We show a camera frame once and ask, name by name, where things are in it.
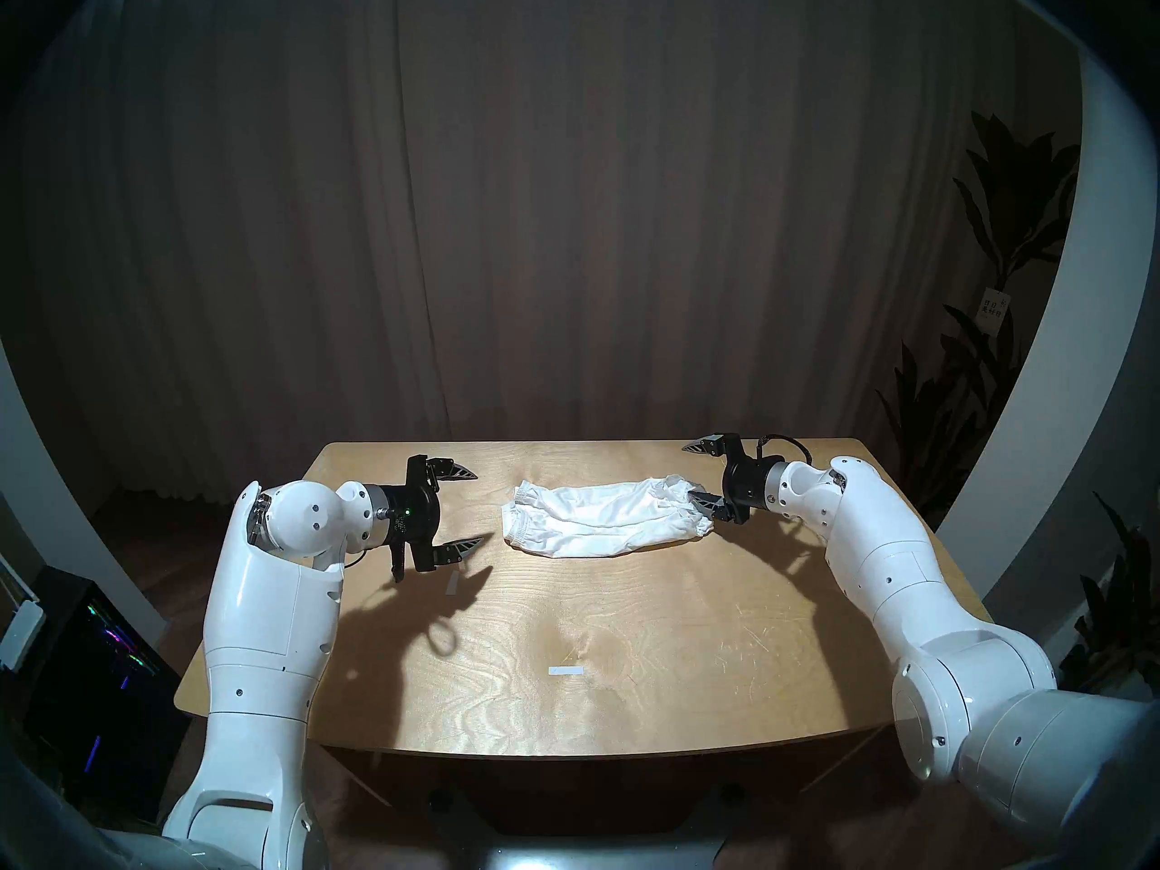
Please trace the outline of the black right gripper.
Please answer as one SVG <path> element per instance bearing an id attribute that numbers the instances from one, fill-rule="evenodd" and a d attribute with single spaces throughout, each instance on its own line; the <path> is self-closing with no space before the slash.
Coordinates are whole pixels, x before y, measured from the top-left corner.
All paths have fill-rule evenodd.
<path id="1" fill-rule="evenodd" d="M 689 502 L 706 517 L 744 524 L 751 519 L 753 510 L 769 510 L 769 494 L 773 492 L 773 503 L 778 503 L 781 476 L 784 472 L 784 456 L 763 455 L 763 447 L 771 441 L 782 441 L 783 436 L 767 434 L 757 438 L 756 454 L 746 451 L 742 438 L 735 433 L 711 434 L 693 440 L 682 447 L 682 451 L 708 456 L 724 456 L 726 464 L 722 478 L 723 494 L 717 495 L 703 490 L 689 491 Z"/>

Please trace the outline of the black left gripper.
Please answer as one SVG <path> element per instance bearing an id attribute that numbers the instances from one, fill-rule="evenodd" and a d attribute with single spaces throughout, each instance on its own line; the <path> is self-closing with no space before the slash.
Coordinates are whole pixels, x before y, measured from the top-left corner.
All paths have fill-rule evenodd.
<path id="1" fill-rule="evenodd" d="M 405 577 L 405 548 L 411 549 L 415 570 L 427 573 L 463 563 L 491 539 L 491 535 L 480 535 L 434 544 L 441 520 L 440 484 L 477 479 L 476 473 L 452 458 L 420 454 L 408 458 L 404 484 L 370 485 L 374 519 L 370 539 L 389 549 L 396 583 Z"/>

